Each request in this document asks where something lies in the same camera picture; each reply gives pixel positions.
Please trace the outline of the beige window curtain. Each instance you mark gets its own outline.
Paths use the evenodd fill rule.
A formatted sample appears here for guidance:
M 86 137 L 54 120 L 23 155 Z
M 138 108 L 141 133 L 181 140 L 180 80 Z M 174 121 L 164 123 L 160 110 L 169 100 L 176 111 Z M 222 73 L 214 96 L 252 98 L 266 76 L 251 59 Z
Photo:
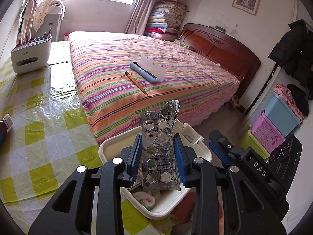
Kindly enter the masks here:
M 143 36 L 150 13 L 156 0 L 138 0 L 125 33 Z

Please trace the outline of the white tissue paper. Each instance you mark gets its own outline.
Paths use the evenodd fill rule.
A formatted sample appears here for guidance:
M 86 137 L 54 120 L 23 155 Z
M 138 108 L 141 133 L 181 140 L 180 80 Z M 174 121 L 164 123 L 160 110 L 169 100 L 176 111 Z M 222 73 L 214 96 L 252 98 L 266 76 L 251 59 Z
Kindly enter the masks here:
M 141 203 L 147 210 L 152 210 L 156 202 L 161 198 L 160 191 L 139 191 L 133 193 L 135 199 Z

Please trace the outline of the striped colourful bed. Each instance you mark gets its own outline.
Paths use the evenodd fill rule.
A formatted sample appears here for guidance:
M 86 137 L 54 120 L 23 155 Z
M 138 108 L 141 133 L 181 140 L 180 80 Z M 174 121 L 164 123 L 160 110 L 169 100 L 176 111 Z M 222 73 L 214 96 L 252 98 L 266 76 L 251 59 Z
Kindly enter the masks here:
M 178 100 L 178 119 L 200 124 L 229 101 L 239 79 L 204 56 L 170 41 L 135 34 L 75 31 L 73 75 L 98 143 L 140 125 L 142 111 Z

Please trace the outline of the framed picture on wall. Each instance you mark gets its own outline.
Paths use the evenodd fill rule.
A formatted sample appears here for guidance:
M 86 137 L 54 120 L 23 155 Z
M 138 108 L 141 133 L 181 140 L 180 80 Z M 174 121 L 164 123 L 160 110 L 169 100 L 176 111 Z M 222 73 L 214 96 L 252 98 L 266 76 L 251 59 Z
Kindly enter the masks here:
M 232 7 L 256 15 L 260 0 L 233 0 Z

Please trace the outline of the stack of folded quilts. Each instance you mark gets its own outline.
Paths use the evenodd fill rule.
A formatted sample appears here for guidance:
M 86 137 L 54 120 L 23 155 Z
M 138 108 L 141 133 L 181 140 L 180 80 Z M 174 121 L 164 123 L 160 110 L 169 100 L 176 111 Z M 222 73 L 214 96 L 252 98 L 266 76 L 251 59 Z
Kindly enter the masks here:
M 180 0 L 156 3 L 145 27 L 144 35 L 166 41 L 175 41 L 180 33 L 180 25 L 188 12 Z

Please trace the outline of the blue plastic storage box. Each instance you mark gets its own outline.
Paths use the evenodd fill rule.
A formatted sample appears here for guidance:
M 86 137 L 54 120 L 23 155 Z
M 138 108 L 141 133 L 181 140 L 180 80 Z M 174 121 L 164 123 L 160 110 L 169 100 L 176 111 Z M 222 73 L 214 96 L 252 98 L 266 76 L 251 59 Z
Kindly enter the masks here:
M 283 137 L 287 137 L 301 122 L 286 102 L 275 92 L 265 108 L 265 114 Z

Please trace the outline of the green plastic storage box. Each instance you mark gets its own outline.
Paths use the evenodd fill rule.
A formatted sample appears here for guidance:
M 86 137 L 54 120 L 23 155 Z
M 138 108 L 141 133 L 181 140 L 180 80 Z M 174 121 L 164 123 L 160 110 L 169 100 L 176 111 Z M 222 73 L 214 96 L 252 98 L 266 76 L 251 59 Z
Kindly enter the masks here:
M 270 157 L 268 151 L 262 146 L 262 144 L 258 141 L 255 136 L 253 136 L 252 132 L 252 125 L 249 125 L 247 131 L 244 135 L 240 138 L 238 146 L 243 148 L 244 150 L 251 147 L 256 153 L 258 153 L 264 160 Z

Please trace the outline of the black jacket hanging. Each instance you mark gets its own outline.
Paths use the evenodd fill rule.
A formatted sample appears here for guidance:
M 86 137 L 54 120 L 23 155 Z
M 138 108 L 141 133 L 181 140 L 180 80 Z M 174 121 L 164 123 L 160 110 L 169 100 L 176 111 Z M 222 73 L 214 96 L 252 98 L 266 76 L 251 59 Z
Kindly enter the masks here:
M 312 31 L 304 20 L 288 24 L 290 30 L 274 46 L 268 58 L 309 90 L 312 99 Z

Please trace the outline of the yellow pencil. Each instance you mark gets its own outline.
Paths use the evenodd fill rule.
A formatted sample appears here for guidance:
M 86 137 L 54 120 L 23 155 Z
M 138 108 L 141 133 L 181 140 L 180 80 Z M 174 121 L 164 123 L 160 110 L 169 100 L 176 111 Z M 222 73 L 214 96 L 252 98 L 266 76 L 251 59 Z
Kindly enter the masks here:
M 145 89 L 128 73 L 125 72 L 125 75 L 129 78 L 129 80 L 138 88 L 140 89 L 146 96 L 148 93 L 145 91 Z

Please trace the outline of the checkered yellow plastic tablecloth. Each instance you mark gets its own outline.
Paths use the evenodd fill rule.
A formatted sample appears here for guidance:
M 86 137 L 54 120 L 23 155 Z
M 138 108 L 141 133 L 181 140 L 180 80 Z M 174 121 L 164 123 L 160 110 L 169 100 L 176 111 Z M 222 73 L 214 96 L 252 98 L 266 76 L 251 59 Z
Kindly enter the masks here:
M 47 66 L 18 75 L 1 63 L 1 115 L 13 125 L 1 144 L 1 200 L 28 232 L 50 197 L 80 165 L 101 166 L 98 144 L 76 91 L 68 41 Z

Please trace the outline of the purple plastic basket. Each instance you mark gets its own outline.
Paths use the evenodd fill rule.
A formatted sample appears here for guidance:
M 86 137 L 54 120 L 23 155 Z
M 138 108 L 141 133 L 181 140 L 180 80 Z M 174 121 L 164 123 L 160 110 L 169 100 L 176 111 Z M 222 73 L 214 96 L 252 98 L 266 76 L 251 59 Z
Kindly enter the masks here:
M 257 121 L 252 125 L 251 132 L 268 153 L 271 153 L 285 141 L 280 131 L 268 119 L 264 110 L 261 111 Z

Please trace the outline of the white desktop organizer box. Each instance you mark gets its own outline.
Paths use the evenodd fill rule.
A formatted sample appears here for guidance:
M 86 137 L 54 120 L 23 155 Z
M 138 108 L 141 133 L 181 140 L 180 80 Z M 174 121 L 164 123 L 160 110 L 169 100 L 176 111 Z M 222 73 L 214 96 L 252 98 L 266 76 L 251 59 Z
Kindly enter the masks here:
M 33 41 L 16 46 L 11 50 L 11 62 L 16 74 L 35 71 L 47 64 L 51 50 L 51 33 Z

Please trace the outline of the wooden bed headboard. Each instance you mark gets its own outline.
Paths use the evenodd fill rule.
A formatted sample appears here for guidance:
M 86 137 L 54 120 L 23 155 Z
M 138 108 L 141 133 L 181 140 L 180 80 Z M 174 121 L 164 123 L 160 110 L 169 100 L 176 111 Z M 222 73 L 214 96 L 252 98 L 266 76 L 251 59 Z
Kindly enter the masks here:
M 259 58 L 248 47 L 215 28 L 186 23 L 178 40 L 236 76 L 240 81 L 236 92 L 239 98 L 243 96 L 261 65 Z

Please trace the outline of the silver pill blister pack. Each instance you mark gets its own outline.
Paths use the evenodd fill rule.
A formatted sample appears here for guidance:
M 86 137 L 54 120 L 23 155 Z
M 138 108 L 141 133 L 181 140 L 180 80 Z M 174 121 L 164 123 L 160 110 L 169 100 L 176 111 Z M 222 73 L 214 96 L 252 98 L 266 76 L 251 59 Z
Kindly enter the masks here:
M 146 191 L 180 191 L 174 155 L 174 127 L 179 109 L 179 101 L 171 100 L 157 111 L 141 112 L 142 186 Z

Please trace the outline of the white cabinet with dotted cloth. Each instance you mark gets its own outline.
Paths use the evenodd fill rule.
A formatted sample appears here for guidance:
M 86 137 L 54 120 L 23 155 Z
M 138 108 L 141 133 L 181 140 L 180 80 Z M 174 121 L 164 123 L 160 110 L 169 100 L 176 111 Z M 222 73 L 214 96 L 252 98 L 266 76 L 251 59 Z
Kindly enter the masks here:
M 64 14 L 62 0 L 40 0 L 33 15 L 31 34 L 42 37 L 44 33 L 50 32 L 52 42 L 58 41 Z

